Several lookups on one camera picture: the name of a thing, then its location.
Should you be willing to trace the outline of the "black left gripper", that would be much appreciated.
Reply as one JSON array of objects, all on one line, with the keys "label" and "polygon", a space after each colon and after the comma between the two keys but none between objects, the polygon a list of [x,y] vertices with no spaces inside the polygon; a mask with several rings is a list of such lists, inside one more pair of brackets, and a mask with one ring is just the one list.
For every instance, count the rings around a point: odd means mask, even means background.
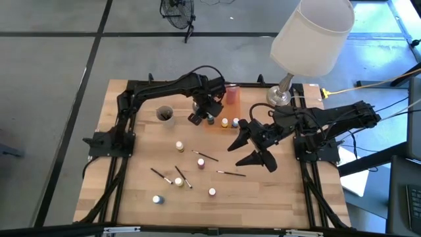
[{"label": "black left gripper", "polygon": [[[210,114],[213,117],[217,117],[224,108],[222,99],[225,93],[226,88],[224,86],[216,87],[210,91],[197,90],[193,92],[193,101],[199,106],[197,112],[199,114]],[[187,119],[194,125],[200,125],[203,120],[195,113],[191,113]]]}]

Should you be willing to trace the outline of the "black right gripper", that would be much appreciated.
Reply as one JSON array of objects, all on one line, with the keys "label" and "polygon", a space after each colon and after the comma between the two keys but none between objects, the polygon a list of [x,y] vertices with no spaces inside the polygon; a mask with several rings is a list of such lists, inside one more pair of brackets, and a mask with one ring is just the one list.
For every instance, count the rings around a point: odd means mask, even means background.
[{"label": "black right gripper", "polygon": [[261,165],[265,166],[269,172],[274,172],[276,170],[276,160],[271,152],[266,149],[272,145],[279,144],[279,142],[283,139],[282,129],[275,123],[261,124],[258,120],[251,121],[250,129],[248,128],[248,125],[249,123],[246,120],[238,121],[239,134],[232,145],[228,148],[228,151],[233,151],[247,145],[247,140],[249,138],[255,147],[261,151],[253,151],[250,155],[239,160],[235,165],[237,167]]}]

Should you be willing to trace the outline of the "tall coral paint bottle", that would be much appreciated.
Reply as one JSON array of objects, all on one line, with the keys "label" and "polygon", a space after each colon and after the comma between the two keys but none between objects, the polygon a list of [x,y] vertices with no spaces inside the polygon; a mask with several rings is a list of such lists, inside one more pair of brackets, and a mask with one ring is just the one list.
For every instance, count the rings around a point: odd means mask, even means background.
[{"label": "tall coral paint bottle", "polygon": [[238,86],[230,86],[226,88],[226,103],[233,105],[237,99]]}]

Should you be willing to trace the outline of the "orange translucent bin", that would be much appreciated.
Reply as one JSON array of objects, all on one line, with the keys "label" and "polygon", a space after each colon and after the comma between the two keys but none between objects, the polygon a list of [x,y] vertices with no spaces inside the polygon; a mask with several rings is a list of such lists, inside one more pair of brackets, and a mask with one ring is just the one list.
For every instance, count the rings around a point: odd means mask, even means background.
[{"label": "orange translucent bin", "polygon": [[[230,87],[230,86],[238,86],[237,84],[228,84],[226,86]],[[239,118],[241,116],[241,88],[238,88],[238,92],[237,92],[237,99],[236,102],[233,105],[228,105],[226,103],[226,93],[225,96],[222,100],[222,104],[224,106],[222,112],[214,118],[214,124],[209,125],[207,120],[205,119],[202,127],[205,130],[208,130],[210,132],[216,132],[217,130],[228,130],[228,129],[234,129],[232,128],[232,121],[234,118]],[[221,121],[223,118],[227,118],[228,119],[228,127],[227,128],[223,128],[221,126]]]}]

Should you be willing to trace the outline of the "white paper cup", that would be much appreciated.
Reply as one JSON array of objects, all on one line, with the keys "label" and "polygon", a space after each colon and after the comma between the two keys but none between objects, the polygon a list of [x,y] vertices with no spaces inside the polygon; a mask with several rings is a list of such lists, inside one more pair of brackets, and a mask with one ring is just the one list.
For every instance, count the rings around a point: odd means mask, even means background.
[{"label": "white paper cup", "polygon": [[[161,120],[160,114],[165,113],[166,111],[170,111],[172,113],[172,117],[169,120]],[[157,118],[162,122],[163,126],[166,128],[172,128],[175,125],[175,118],[174,118],[174,111],[169,106],[161,106],[158,109],[156,109],[156,116]]]}]

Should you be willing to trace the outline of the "black floor fan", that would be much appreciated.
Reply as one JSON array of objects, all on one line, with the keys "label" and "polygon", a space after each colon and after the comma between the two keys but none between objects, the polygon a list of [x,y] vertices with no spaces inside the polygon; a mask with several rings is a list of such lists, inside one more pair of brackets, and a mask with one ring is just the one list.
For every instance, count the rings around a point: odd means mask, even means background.
[{"label": "black floor fan", "polygon": [[159,13],[169,23],[179,29],[187,29],[184,43],[187,43],[194,31],[193,22],[196,20],[194,13],[194,0],[161,0]]}]

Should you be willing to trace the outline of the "white sheet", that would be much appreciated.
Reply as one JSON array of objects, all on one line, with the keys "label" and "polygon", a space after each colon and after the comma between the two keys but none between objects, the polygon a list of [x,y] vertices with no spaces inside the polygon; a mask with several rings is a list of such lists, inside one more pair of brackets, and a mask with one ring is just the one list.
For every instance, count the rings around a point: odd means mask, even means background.
[{"label": "white sheet", "polygon": [[[357,158],[355,157],[355,154],[351,151],[346,150],[345,148],[339,146],[338,147],[339,152],[339,162],[337,163],[337,166],[340,167],[342,165],[345,165],[347,163],[350,163],[352,161],[355,161]],[[356,172],[354,174],[350,174],[347,176],[342,176],[340,178],[341,185],[351,193],[362,197],[364,195],[364,191],[366,188],[366,183],[368,180],[369,171],[360,171]]]}]

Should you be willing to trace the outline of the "silver lamp with white shade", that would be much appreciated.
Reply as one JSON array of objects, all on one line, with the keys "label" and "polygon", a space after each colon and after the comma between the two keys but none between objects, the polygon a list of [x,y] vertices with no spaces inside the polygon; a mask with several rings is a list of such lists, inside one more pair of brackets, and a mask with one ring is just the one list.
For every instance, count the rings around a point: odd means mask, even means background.
[{"label": "silver lamp with white shade", "polygon": [[266,100],[287,105],[294,76],[319,77],[332,71],[355,23],[350,0],[300,0],[270,49],[270,58],[287,74]]}]

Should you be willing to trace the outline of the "black desk support bar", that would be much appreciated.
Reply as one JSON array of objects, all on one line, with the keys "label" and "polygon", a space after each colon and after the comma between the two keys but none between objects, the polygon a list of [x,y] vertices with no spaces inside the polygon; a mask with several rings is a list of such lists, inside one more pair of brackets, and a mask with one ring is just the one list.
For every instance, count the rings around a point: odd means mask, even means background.
[{"label": "black desk support bar", "polygon": [[380,165],[391,162],[393,156],[404,157],[407,155],[407,143],[402,142],[400,144],[391,146],[387,149],[383,149],[379,152],[375,152],[371,155],[361,157],[349,163],[339,166],[339,176],[347,176],[356,172],[361,172],[370,168],[374,168]]}]

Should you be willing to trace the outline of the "dark grey desk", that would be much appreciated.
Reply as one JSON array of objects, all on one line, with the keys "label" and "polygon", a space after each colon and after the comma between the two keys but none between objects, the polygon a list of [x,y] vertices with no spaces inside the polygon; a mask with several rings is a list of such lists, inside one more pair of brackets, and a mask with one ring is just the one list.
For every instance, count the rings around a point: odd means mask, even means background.
[{"label": "dark grey desk", "polygon": [[386,230],[398,236],[421,237],[421,218],[410,220],[409,186],[421,189],[421,76],[410,81],[410,102],[417,102],[408,115],[403,156],[393,156]]}]

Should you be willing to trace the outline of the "black keyboard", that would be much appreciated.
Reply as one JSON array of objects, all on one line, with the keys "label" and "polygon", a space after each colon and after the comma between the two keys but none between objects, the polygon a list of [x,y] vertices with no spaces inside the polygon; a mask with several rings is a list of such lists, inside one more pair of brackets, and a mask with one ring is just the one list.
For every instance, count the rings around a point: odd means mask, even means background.
[{"label": "black keyboard", "polygon": [[421,186],[406,185],[410,229],[421,235]]}]

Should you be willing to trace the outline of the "silver frame bracket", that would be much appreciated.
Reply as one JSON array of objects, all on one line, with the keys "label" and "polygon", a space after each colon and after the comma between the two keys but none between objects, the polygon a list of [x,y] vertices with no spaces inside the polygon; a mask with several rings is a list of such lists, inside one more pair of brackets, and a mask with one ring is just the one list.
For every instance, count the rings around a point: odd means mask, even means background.
[{"label": "silver frame bracket", "polygon": [[294,237],[324,237],[323,232],[314,232],[308,230],[294,230],[289,229],[285,231],[284,236],[294,236]]},{"label": "silver frame bracket", "polygon": [[115,227],[106,227],[103,229],[103,234],[119,234],[119,233],[131,233],[131,232],[140,232],[140,226],[115,226]]}]

